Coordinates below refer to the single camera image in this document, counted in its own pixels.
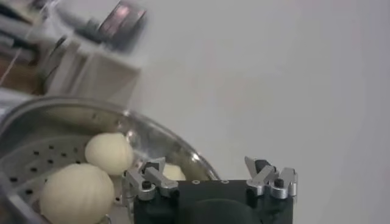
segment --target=metal pot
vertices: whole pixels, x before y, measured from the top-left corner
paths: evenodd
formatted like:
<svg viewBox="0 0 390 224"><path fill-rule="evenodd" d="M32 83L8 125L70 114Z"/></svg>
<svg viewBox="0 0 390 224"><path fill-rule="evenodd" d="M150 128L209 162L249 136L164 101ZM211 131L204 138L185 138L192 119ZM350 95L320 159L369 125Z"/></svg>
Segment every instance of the metal pot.
<svg viewBox="0 0 390 224"><path fill-rule="evenodd" d="M164 156L182 168L187 180L219 179L189 144L149 118L95 100L45 97L12 109L0 123L0 193L6 195L7 208L39 219L30 217L36 216L30 208L46 177L67 164L84 162L85 144L92 136L118 131L127 136L138 162ZM119 208L120 188L116 186ZM121 212L113 212L112 219L123 219L117 217Z"/></svg>

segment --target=white wall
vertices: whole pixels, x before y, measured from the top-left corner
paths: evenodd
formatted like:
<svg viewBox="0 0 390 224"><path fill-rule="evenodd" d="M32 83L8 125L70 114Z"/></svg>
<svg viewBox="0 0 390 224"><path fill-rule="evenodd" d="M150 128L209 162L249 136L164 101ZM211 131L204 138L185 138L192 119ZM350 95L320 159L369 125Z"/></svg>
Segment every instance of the white wall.
<svg viewBox="0 0 390 224"><path fill-rule="evenodd" d="M296 168L297 223L389 222L389 1L143 4L132 108L224 178L244 155Z"/></svg>

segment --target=black robot mount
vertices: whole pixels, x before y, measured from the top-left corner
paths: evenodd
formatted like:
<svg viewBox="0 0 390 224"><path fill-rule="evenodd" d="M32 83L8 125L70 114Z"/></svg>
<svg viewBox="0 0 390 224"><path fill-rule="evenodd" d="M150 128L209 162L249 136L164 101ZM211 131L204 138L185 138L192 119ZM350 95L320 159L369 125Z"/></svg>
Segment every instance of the black robot mount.
<svg viewBox="0 0 390 224"><path fill-rule="evenodd" d="M292 224L297 174L245 157L250 180L174 181L156 159L125 172L134 224Z"/></svg>

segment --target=metal gripper jaw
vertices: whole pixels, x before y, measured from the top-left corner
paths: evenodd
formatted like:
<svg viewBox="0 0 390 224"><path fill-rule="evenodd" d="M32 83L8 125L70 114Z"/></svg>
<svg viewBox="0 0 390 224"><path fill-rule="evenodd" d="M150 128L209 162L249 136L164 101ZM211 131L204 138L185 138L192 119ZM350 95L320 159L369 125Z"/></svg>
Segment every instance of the metal gripper jaw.
<svg viewBox="0 0 390 224"><path fill-rule="evenodd" d="M279 173L266 160L249 157L245 157L245 163L252 177L246 183L256 196L263 195L266 188L269 188L271 196L278 199L297 195L298 175L294 169L284 168Z"/></svg>

